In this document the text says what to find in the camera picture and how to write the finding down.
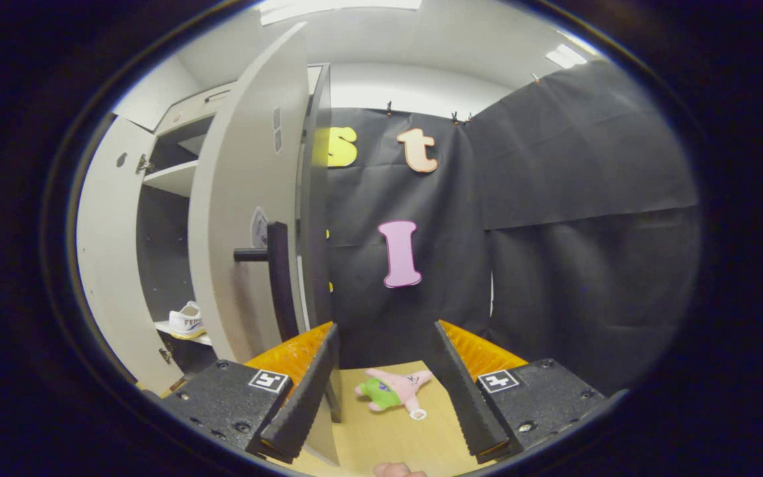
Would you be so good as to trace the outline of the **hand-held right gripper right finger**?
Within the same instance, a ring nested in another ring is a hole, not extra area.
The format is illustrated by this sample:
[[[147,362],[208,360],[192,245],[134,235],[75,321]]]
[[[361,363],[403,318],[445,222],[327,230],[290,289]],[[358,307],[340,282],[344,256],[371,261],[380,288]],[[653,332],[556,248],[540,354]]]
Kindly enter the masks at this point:
[[[612,404],[557,360],[527,362],[441,320],[430,335],[428,368],[478,464],[545,447]]]

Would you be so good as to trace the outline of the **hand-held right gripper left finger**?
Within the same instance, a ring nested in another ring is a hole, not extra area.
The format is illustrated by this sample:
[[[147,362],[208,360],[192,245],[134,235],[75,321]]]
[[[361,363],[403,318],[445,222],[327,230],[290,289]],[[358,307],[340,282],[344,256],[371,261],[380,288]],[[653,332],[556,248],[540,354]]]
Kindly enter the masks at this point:
[[[321,324],[243,364],[218,360],[158,405],[206,437],[291,464],[320,411],[338,348],[336,323]]]

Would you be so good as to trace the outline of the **white canvas shoe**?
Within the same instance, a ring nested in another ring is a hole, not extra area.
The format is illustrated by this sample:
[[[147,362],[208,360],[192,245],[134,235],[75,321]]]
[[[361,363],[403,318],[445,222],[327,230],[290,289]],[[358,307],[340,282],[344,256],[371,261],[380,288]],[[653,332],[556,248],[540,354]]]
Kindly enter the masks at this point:
[[[188,301],[181,309],[171,310],[168,314],[168,329],[170,335],[177,339],[196,339],[206,333],[199,305]]]

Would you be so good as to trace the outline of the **pink green plush toy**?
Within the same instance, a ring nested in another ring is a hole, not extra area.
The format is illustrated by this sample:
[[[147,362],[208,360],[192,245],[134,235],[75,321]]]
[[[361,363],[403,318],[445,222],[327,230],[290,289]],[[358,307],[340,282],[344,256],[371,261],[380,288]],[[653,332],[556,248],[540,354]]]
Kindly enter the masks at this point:
[[[354,387],[354,393],[360,398],[368,398],[368,408],[373,413],[381,413],[394,407],[404,407],[411,419],[426,419],[425,411],[419,402],[418,392],[434,378],[430,370],[421,370],[411,374],[394,374],[381,369],[369,368],[364,371],[366,380]]]

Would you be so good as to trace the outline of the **black backdrop cloth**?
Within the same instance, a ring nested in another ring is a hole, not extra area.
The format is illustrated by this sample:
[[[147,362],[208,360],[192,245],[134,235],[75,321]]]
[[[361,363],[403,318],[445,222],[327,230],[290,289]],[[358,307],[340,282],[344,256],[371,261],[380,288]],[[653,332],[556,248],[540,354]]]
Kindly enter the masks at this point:
[[[701,250],[684,148],[603,61],[463,125],[336,107],[357,158],[327,178],[343,368],[422,359],[443,320],[604,394],[638,386],[682,324]]]

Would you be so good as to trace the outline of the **ceiling light panel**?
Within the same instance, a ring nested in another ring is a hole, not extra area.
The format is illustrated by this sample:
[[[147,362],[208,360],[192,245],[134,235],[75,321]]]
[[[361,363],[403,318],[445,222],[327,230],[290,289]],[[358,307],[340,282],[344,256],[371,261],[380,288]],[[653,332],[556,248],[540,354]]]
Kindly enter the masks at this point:
[[[557,64],[557,66],[562,69],[570,69],[574,66],[588,63],[587,58],[584,58],[581,54],[578,54],[578,52],[565,44],[560,44],[554,50],[547,52],[544,56],[547,60],[553,64]]]
[[[422,0],[263,0],[257,4],[263,25],[272,25],[288,19],[313,13],[343,9],[420,9]]]

